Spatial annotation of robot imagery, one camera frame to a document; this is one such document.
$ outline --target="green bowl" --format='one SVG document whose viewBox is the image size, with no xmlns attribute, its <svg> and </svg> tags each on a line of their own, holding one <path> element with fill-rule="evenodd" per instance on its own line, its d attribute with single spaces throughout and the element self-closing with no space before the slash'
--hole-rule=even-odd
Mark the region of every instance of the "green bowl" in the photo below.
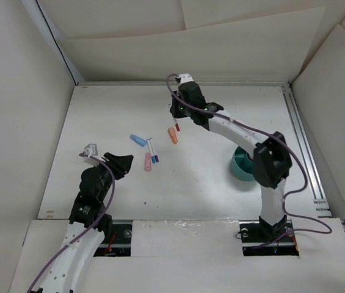
<svg viewBox="0 0 345 293">
<path fill-rule="evenodd" d="M 252 175 L 252 160 L 249 158 L 248 153 L 241 147 L 238 147 L 232 156 L 231 172 L 232 174 L 242 181 L 254 181 Z"/>
</svg>

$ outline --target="white enclosure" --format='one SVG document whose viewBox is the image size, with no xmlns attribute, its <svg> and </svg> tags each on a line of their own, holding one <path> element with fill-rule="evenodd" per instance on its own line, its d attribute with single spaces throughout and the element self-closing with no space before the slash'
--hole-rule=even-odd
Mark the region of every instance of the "white enclosure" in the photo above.
<svg viewBox="0 0 345 293">
<path fill-rule="evenodd" d="M 234 234 L 259 216 L 259 185 L 188 118 L 171 143 L 169 73 L 282 132 L 309 175 L 286 207 L 334 233 L 297 234 L 299 258 L 243 258 Z M 130 134 L 153 138 L 151 172 Z M 79 292 L 345 292 L 345 0 L 0 0 L 0 293 L 26 292 L 59 248 L 88 143 L 135 157 L 108 211 L 134 220 L 135 257 L 95 258 Z M 286 190 L 301 185 L 294 164 Z"/>
</svg>

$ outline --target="pink marker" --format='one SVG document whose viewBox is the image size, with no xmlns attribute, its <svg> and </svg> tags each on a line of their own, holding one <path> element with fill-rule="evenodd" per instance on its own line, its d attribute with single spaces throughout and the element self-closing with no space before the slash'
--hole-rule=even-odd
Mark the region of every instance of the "pink marker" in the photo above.
<svg viewBox="0 0 345 293">
<path fill-rule="evenodd" d="M 151 155 L 150 155 L 150 153 L 146 153 L 145 154 L 145 171 L 150 171 L 150 170 L 152 170 L 152 164 L 151 164 Z"/>
</svg>

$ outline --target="white table surface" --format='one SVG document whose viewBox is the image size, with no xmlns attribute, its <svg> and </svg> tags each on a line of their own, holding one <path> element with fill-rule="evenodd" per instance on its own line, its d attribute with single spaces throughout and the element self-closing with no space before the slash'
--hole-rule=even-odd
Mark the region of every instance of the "white table surface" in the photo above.
<svg viewBox="0 0 345 293">
<path fill-rule="evenodd" d="M 187 222 L 186 227 L 180 226 L 181 222 L 135 222 L 132 249 L 136 249 L 136 257 L 94 258 L 78 293 L 345 293 L 345 234 L 339 219 L 325 222 L 333 234 L 297 235 L 299 257 L 244 257 L 241 242 L 234 238 L 236 222 L 204 221 L 201 226 Z M 31 222 L 10 293 L 26 292 L 59 249 L 67 223 Z M 294 223 L 321 228 L 312 221 L 296 219 Z M 191 225 L 196 235 L 184 230 Z M 141 245 L 145 240 L 148 245 Z"/>
<path fill-rule="evenodd" d="M 224 106 L 235 118 L 265 131 L 280 131 L 301 157 L 289 113 L 279 86 L 203 84 L 207 102 Z M 229 169 L 236 145 L 180 120 L 178 144 L 167 133 L 173 126 L 171 97 L 164 84 L 90 85 L 76 87 L 43 197 L 40 219 L 67 219 L 79 192 L 80 175 L 90 165 L 78 154 L 97 143 L 101 154 L 133 154 L 129 174 L 117 182 L 109 213 L 113 219 L 257 219 L 260 187 L 234 178 Z M 151 172 L 143 168 L 147 148 L 129 139 L 152 137 L 160 162 Z M 294 163 L 286 190 L 301 187 Z M 290 212 L 314 215 L 308 188 L 288 198 Z"/>
</svg>

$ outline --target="marker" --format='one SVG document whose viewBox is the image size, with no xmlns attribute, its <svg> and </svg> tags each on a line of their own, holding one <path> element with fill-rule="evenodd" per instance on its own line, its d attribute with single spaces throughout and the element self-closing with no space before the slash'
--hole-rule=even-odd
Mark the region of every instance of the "marker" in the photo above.
<svg viewBox="0 0 345 293">
<path fill-rule="evenodd" d="M 154 148 L 153 139 L 150 138 L 149 141 L 150 141 L 150 146 L 151 146 L 152 151 L 153 151 L 153 154 L 154 154 L 154 159 L 156 160 L 156 162 L 159 162 L 159 156 L 158 156 L 158 154 L 156 153 L 156 149 Z"/>
<path fill-rule="evenodd" d="M 178 143 L 178 137 L 176 136 L 175 128 L 169 127 L 168 134 L 171 137 L 172 143 L 176 145 Z"/>
<path fill-rule="evenodd" d="M 149 139 L 147 139 L 147 145 L 148 145 L 149 152 L 150 152 L 150 154 L 152 156 L 152 163 L 156 163 L 156 159 L 154 158 L 154 154 L 153 154 L 152 147 L 150 145 L 150 140 Z"/>
<path fill-rule="evenodd" d="M 148 172 L 150 170 L 152 170 L 152 164 L 150 162 L 150 157 L 151 157 L 150 153 L 145 154 L 145 171 L 148 171 Z"/>
<path fill-rule="evenodd" d="M 135 136 L 134 134 L 130 135 L 130 138 L 133 139 L 136 143 L 138 143 L 140 146 L 144 147 L 147 145 L 147 141 L 142 139 L 141 137 Z"/>
<path fill-rule="evenodd" d="M 173 118 L 173 122 L 175 124 L 175 127 L 176 127 L 176 131 L 180 131 L 180 127 L 179 127 L 179 124 L 178 124 L 178 120 L 176 120 L 176 118 Z"/>
</svg>

